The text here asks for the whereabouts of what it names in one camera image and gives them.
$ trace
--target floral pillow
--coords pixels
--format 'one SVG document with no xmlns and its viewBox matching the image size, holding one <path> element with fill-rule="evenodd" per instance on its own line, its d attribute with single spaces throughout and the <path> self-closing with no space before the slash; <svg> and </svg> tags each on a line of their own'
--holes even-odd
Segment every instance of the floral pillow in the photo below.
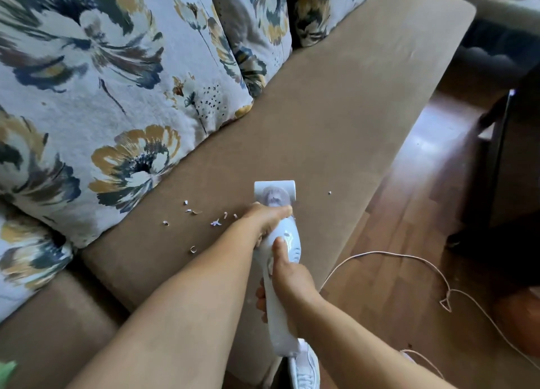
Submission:
<svg viewBox="0 0 540 389">
<path fill-rule="evenodd" d="M 297 0 L 295 29 L 303 47 L 325 38 L 345 16 L 366 0 Z"/>
<path fill-rule="evenodd" d="M 251 109 L 212 0 L 0 7 L 0 195 L 78 248 Z"/>
<path fill-rule="evenodd" d="M 0 322 L 71 258 L 71 244 L 63 235 L 0 202 Z"/>
<path fill-rule="evenodd" d="M 213 0 L 251 96 L 256 98 L 292 50 L 287 0 Z"/>
</svg>

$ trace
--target power cord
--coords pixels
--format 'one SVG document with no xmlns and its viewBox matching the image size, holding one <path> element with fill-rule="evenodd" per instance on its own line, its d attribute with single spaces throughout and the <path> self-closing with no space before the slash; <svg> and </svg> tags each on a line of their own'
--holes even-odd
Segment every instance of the power cord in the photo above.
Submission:
<svg viewBox="0 0 540 389">
<path fill-rule="evenodd" d="M 368 252 L 364 252 L 364 253 L 361 253 L 361 254 L 356 254 L 354 256 L 350 256 L 348 257 L 346 260 L 344 260 L 343 262 L 341 262 L 336 268 L 334 268 L 332 270 L 332 272 L 326 277 L 325 279 L 325 282 L 322 283 L 322 286 L 324 287 L 324 285 L 326 284 L 326 282 L 328 281 L 328 279 L 334 274 L 334 272 L 340 268 L 343 264 L 345 264 L 348 260 L 351 260 L 353 258 L 360 258 L 360 257 L 363 257 L 363 256 L 367 256 L 369 254 L 382 254 L 382 255 L 387 255 L 387 256 L 392 256 L 392 257 L 402 257 L 402 258 L 412 258 L 412 259 L 415 259 L 415 260 L 418 260 L 418 261 L 421 261 L 425 264 L 427 264 L 428 266 L 430 266 L 432 269 L 434 269 L 436 272 L 438 272 L 438 274 L 442 277 L 442 279 L 444 280 L 444 283 L 446 284 L 446 287 L 447 287 L 447 292 L 446 292 L 446 296 L 441 299 L 439 301 L 439 304 L 441 304 L 442 308 L 444 308 L 446 311 L 448 312 L 452 312 L 452 307 L 450 305 L 450 295 L 452 294 L 452 292 L 459 292 L 460 294 L 463 294 L 465 297 L 469 298 L 472 302 L 474 302 L 476 304 L 476 306 L 480 309 L 480 311 L 482 311 L 482 313 L 485 315 L 486 318 L 489 319 L 489 321 L 491 322 L 491 324 L 493 325 L 493 327 L 495 328 L 495 330 L 499 333 L 499 335 L 504 339 L 504 341 L 513 349 L 515 350 L 517 353 L 519 353 L 523 358 L 527 359 L 527 361 L 530 362 L 531 365 L 533 365 L 537 370 L 540 371 L 540 366 L 538 366 L 533 360 L 532 358 L 530 358 L 529 356 L 525 355 L 522 351 L 520 351 L 515 345 L 512 344 L 512 342 L 510 342 L 508 340 L 508 338 L 506 338 L 503 334 L 503 332 L 499 329 L 499 327 L 497 326 L 497 324 L 495 323 L 495 321 L 488 315 L 488 313 L 482 308 L 482 306 L 480 304 L 478 304 L 478 302 L 476 301 L 476 299 L 474 299 L 473 297 L 471 297 L 469 294 L 467 294 L 466 292 L 462 291 L 462 290 L 456 290 L 454 288 L 451 288 L 450 287 L 450 283 L 448 282 L 448 280 L 446 279 L 446 277 L 442 274 L 441 270 L 439 270 L 437 268 L 437 266 L 435 266 L 434 264 L 430 263 L 429 261 L 427 261 L 425 258 L 422 258 L 422 257 L 417 257 L 417 256 L 411 256 L 411 255 L 408 255 L 408 254 L 396 254 L 394 252 L 388 252 L 388 251 L 368 251 Z M 413 350 L 410 350 L 410 349 L 403 349 L 401 350 L 400 352 L 402 353 L 414 353 L 418 356 L 420 356 L 421 358 L 423 358 L 429 365 L 431 365 L 431 367 L 433 369 L 435 369 L 437 371 L 437 373 L 439 374 L 439 376 L 444 379 L 441 371 L 439 371 L 439 369 L 428 359 L 426 358 L 424 355 L 422 355 L 421 353 L 419 352 L 416 352 L 416 351 L 413 351 Z"/>
</svg>

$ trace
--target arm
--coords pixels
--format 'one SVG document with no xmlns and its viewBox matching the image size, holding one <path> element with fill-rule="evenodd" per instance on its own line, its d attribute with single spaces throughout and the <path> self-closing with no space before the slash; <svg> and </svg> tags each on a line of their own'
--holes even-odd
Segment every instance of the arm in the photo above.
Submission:
<svg viewBox="0 0 540 389">
<path fill-rule="evenodd" d="M 220 388 L 253 248 L 291 214 L 291 206 L 254 204 L 162 284 L 68 388 Z"/>
<path fill-rule="evenodd" d="M 273 246 L 272 283 L 282 302 L 292 333 L 305 339 L 340 389 L 453 389 L 449 383 L 416 365 L 334 305 L 315 289 L 301 264 L 289 263 L 287 246 Z M 258 308 L 266 309 L 264 290 L 257 291 Z"/>
</svg>

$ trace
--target brown upholstery fabric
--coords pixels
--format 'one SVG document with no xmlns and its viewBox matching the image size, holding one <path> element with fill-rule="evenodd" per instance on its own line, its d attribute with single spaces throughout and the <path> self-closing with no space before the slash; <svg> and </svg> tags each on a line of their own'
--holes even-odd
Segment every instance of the brown upholstery fabric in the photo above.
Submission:
<svg viewBox="0 0 540 389">
<path fill-rule="evenodd" d="M 254 181 L 294 179 L 301 262 L 321 286 L 474 13 L 462 0 L 368 0 L 327 39 L 295 51 L 245 118 L 83 252 L 86 265 L 134 309 L 192 258 L 192 245 L 216 240 L 253 200 Z M 185 213 L 186 199 L 203 213 Z M 210 226 L 224 211 L 224 225 Z M 228 365 L 251 384 L 274 359 L 254 307 L 260 276 L 254 265 Z"/>
<path fill-rule="evenodd" d="M 61 389 L 116 333 L 118 324 L 69 271 L 0 325 L 0 360 L 15 360 L 8 389 Z"/>
</svg>

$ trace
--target forearm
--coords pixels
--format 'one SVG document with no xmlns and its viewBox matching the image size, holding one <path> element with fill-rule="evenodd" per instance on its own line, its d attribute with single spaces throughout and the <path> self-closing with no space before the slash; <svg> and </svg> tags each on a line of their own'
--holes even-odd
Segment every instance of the forearm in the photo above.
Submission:
<svg viewBox="0 0 540 389">
<path fill-rule="evenodd" d="M 253 226 L 234 222 L 162 284 L 70 389 L 221 387 L 257 242 Z"/>
<path fill-rule="evenodd" d="M 300 306 L 301 336 L 340 389 L 452 389 L 322 298 Z"/>
</svg>

